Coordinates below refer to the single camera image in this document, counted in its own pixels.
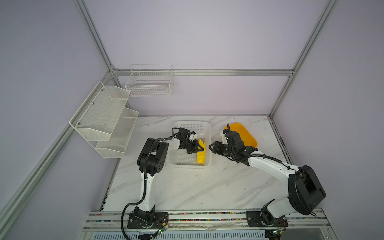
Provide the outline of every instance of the orange container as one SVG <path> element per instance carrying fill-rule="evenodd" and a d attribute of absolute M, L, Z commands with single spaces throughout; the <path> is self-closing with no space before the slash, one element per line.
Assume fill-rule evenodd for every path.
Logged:
<path fill-rule="evenodd" d="M 246 147 L 257 147 L 256 139 L 248 132 L 248 130 L 243 126 L 243 124 L 235 122 L 230 124 L 229 128 L 231 129 L 231 131 L 236 131 L 238 134 L 240 134 L 241 140 L 243 140 L 244 145 Z"/>

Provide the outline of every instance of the white marble tabletop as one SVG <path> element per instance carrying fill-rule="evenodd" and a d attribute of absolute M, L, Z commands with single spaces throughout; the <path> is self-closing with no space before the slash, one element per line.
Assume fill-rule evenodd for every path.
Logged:
<path fill-rule="evenodd" d="M 113 179 L 104 211 L 121 211 L 140 198 L 140 171 L 136 164 L 147 138 L 169 137 L 176 121 L 203 121 L 211 125 L 212 142 L 234 122 L 243 124 L 264 154 L 286 162 L 266 116 L 138 117 L 125 155 Z M 212 154 L 206 169 L 164 166 L 156 183 L 156 210 L 225 210 L 261 208 L 288 194 L 287 187 L 271 175 L 224 156 Z"/>

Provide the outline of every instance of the aluminum frame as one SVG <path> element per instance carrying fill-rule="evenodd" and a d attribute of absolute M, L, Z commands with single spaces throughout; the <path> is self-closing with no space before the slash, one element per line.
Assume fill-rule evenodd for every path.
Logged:
<path fill-rule="evenodd" d="M 98 52 L 100 53 L 104 64 L 106 66 L 107 73 L 104 75 L 102 82 L 105 83 L 109 80 L 113 80 L 115 84 L 119 87 L 120 83 L 118 81 L 118 76 L 125 76 L 129 75 L 131 73 L 130 70 L 119 70 L 115 69 L 113 65 L 111 64 L 111 61 L 107 55 L 107 52 L 105 50 L 105 47 L 100 39 L 100 36 L 96 30 L 95 24 L 91 18 L 91 15 L 89 13 L 89 10 L 84 2 L 84 0 L 74 0 L 79 13 L 84 20 L 84 23 L 87 27 L 87 30 L 89 31 L 93 42 L 95 43 Z M 275 104 L 273 105 L 273 108 L 271 112 L 269 113 L 269 121 L 272 126 L 272 129 L 276 135 L 276 138 L 279 142 L 280 147 L 283 150 L 283 153 L 291 164 L 293 164 L 288 151 L 286 150 L 286 147 L 280 137 L 280 134 L 277 131 L 277 128 L 273 122 L 273 116 L 275 115 L 277 109 L 279 108 L 281 102 L 283 101 L 284 97 L 286 96 L 289 88 L 291 87 L 292 83 L 294 82 L 297 74 L 299 73 L 300 69 L 302 68 L 305 60 L 307 59 L 311 49 L 313 48 L 313 45 L 315 44 L 316 40 L 318 39 L 325 23 L 329 19 L 330 15 L 332 14 L 334 8 L 336 7 L 338 3 L 338 0 L 329 0 L 327 5 L 325 6 L 318 22 L 315 25 L 315 28 L 313 29 L 305 47 L 302 50 L 302 53 L 300 54 L 293 70 L 278 70 L 278 69 L 272 69 L 272 70 L 174 70 L 174 75 L 176 76 L 288 76 L 288 79 L 279 94 L 278 99 L 276 100 Z M 84 101 L 82 104 L 82 108 L 86 108 L 87 104 L 91 96 L 95 94 L 95 91 L 97 92 L 98 89 L 94 89 L 93 92 L 88 96 L 88 98 Z M 41 161 L 38 163 L 38 165 L 35 167 L 33 172 L 28 176 L 28 178 L 25 180 L 23 185 L 20 187 L 18 192 L 14 195 L 14 197 L 11 199 L 11 201 L 8 203 L 8 205 L 5 207 L 5 209 L 0 214 L 0 240 L 3 239 L 7 233 L 10 231 L 20 214 L 22 213 L 23 209 L 25 208 L 26 204 L 29 202 L 31 197 L 33 196 L 36 188 L 39 186 L 41 181 L 44 179 L 44 177 L 47 175 L 48 171 L 50 170 L 51 166 L 55 163 L 55 160 L 57 159 L 57 156 L 60 154 L 60 152 L 63 150 L 63 148 L 66 146 L 68 140 L 70 139 L 72 133 L 74 132 L 74 129 L 68 124 L 59 137 L 55 140 L 55 142 L 52 144 L 52 146 L 49 148 L 49 150 L 46 152 L 46 154 L 43 156 Z M 336 239 L 336 236 L 332 231 L 329 231 L 332 235 L 332 238 Z M 93 235 L 89 234 L 82 234 L 81 237 L 83 239 L 88 239 L 89 237 L 92 237 Z"/>

